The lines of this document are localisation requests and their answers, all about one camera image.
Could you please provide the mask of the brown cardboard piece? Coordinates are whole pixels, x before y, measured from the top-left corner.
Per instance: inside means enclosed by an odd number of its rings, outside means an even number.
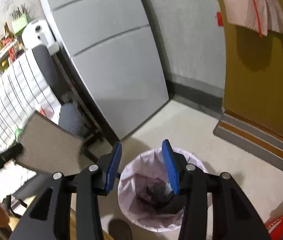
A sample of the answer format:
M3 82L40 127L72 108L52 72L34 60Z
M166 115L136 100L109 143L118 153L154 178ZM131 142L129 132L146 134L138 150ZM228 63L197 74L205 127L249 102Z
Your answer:
M16 163L36 172L61 172L65 176L79 173L82 139L68 133L35 111L20 135L23 153Z

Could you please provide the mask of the green plastic bottle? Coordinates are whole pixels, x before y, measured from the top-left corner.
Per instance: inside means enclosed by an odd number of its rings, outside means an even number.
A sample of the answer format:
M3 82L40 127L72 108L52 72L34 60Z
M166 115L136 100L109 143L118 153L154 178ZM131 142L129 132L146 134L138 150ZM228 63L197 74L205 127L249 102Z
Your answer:
M23 132L23 129L21 129L21 128L17 128L17 129L15 130L14 135L15 135L16 141L19 141L22 132Z

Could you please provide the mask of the trash bin with pink bag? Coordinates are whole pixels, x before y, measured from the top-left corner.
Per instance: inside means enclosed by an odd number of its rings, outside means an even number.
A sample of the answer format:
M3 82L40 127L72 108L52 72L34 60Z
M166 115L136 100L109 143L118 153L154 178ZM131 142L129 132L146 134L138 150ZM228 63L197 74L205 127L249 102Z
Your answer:
M186 198L174 194L160 147L142 152L124 167L118 203L130 222L148 231L181 227Z

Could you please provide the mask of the kitchen shelf with condiments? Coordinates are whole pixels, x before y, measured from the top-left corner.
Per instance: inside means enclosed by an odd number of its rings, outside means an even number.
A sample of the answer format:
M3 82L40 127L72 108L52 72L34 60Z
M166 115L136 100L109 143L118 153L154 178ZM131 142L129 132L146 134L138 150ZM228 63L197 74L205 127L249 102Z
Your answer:
M5 72L8 67L24 52L22 48L21 35L28 24L29 10L23 3L16 7L11 13L11 27L7 22L3 24L4 35L0 36L0 73Z

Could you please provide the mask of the yellow floor mat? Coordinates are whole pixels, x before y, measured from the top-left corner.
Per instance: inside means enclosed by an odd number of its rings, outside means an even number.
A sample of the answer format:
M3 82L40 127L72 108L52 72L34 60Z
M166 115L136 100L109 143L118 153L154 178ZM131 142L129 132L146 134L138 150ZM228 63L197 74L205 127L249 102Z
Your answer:
M36 197L13 230L10 239L113 239L101 227L98 201L77 207L77 194L58 198L48 191Z

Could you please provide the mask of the red plastic bag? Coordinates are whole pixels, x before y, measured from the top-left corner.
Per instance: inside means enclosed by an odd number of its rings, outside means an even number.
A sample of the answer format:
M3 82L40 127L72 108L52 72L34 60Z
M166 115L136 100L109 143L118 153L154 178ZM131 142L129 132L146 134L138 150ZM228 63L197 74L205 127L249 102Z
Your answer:
M282 239L283 237L283 215L265 223L265 227L272 240Z

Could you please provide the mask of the striped door mat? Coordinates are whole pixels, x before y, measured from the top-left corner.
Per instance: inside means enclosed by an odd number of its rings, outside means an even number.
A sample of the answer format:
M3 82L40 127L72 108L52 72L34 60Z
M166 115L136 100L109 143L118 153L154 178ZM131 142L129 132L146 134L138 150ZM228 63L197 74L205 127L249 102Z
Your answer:
M274 130L225 109L213 133L283 171L283 135Z

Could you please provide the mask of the black white checkered cloth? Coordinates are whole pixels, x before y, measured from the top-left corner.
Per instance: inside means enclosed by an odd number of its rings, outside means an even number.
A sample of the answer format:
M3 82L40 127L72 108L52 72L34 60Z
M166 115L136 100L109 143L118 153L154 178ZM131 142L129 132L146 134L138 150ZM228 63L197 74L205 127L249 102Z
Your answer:
M0 76L0 152L15 140L15 130L38 111L58 123L61 103L54 94L45 70L54 64L46 47L26 51Z

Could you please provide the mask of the brown wooden door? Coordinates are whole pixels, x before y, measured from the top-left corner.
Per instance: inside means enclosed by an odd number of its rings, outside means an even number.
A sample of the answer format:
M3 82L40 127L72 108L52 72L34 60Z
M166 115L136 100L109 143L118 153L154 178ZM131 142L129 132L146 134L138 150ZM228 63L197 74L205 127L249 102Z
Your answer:
M283 135L283 35L260 37L229 24L224 2L218 2L226 49L223 106Z

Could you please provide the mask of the white rice cooker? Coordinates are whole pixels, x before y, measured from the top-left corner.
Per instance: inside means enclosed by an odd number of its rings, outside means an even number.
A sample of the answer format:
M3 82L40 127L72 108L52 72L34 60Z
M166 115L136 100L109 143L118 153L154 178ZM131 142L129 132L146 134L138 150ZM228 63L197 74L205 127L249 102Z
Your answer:
M36 19L27 24L22 32L22 41L27 49L44 44L51 56L60 50L47 21L42 19Z

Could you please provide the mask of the grey refrigerator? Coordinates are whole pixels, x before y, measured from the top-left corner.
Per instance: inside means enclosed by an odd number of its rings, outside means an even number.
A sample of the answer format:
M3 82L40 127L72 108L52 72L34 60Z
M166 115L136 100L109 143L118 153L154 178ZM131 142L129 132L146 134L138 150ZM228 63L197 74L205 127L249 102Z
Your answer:
M40 0L106 126L123 139L169 99L142 0Z

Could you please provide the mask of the pink hanging cloth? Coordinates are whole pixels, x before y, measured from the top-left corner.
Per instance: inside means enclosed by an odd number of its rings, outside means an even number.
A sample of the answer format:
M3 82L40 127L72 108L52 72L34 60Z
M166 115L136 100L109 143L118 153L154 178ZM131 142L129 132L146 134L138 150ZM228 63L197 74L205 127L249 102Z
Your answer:
M230 24L253 30L259 36L269 31L283 34L283 10L278 0L223 0Z

